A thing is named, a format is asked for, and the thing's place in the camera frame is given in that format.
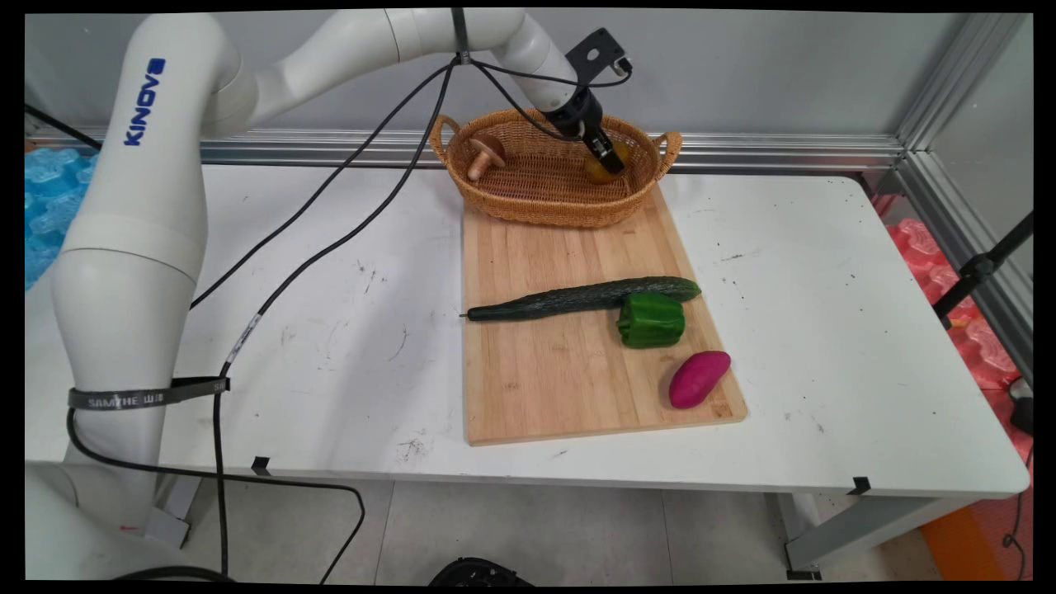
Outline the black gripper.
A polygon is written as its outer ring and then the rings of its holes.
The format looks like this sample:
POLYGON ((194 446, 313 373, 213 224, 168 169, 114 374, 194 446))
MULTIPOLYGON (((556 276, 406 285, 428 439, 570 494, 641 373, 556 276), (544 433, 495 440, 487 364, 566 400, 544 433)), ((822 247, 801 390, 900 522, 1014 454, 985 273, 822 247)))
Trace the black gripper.
POLYGON ((578 89, 564 106, 544 111, 549 128, 544 132, 557 140, 583 140, 589 152, 584 159, 585 177, 618 177, 618 164, 627 164, 629 147, 611 138, 602 125, 603 110, 592 89, 578 89))

